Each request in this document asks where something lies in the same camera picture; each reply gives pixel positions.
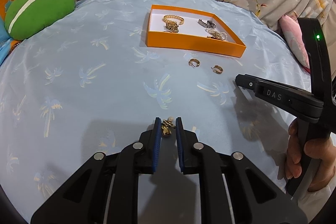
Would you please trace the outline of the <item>right hand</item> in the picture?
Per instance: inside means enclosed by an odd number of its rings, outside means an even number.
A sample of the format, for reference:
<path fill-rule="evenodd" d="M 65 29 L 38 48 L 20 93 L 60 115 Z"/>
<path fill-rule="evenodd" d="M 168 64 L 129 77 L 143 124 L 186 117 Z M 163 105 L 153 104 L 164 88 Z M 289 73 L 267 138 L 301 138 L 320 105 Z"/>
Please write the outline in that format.
<path fill-rule="evenodd" d="M 291 122 L 286 153 L 286 191 L 294 197 L 327 186 L 335 174 L 335 146 L 330 130 L 298 118 Z"/>

